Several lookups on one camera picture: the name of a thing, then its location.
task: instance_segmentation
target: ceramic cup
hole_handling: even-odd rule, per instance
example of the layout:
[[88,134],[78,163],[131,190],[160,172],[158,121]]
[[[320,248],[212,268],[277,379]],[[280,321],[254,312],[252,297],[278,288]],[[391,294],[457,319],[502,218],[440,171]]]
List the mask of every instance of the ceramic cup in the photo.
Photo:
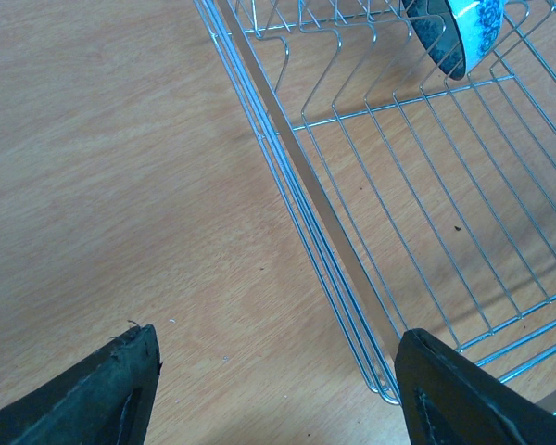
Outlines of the ceramic cup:
[[445,31],[429,55],[435,63],[440,62],[439,68],[453,80],[458,81],[475,67],[499,36],[505,0],[401,1],[426,49],[443,32],[443,22],[420,17],[438,15],[444,20]]

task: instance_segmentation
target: wood grain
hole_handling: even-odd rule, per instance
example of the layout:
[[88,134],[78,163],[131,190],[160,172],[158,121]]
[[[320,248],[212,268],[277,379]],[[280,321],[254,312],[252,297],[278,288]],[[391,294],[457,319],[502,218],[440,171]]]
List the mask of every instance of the wood grain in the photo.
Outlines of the wood grain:
[[147,443],[408,443],[194,5],[0,3],[0,408],[127,320],[164,361]]

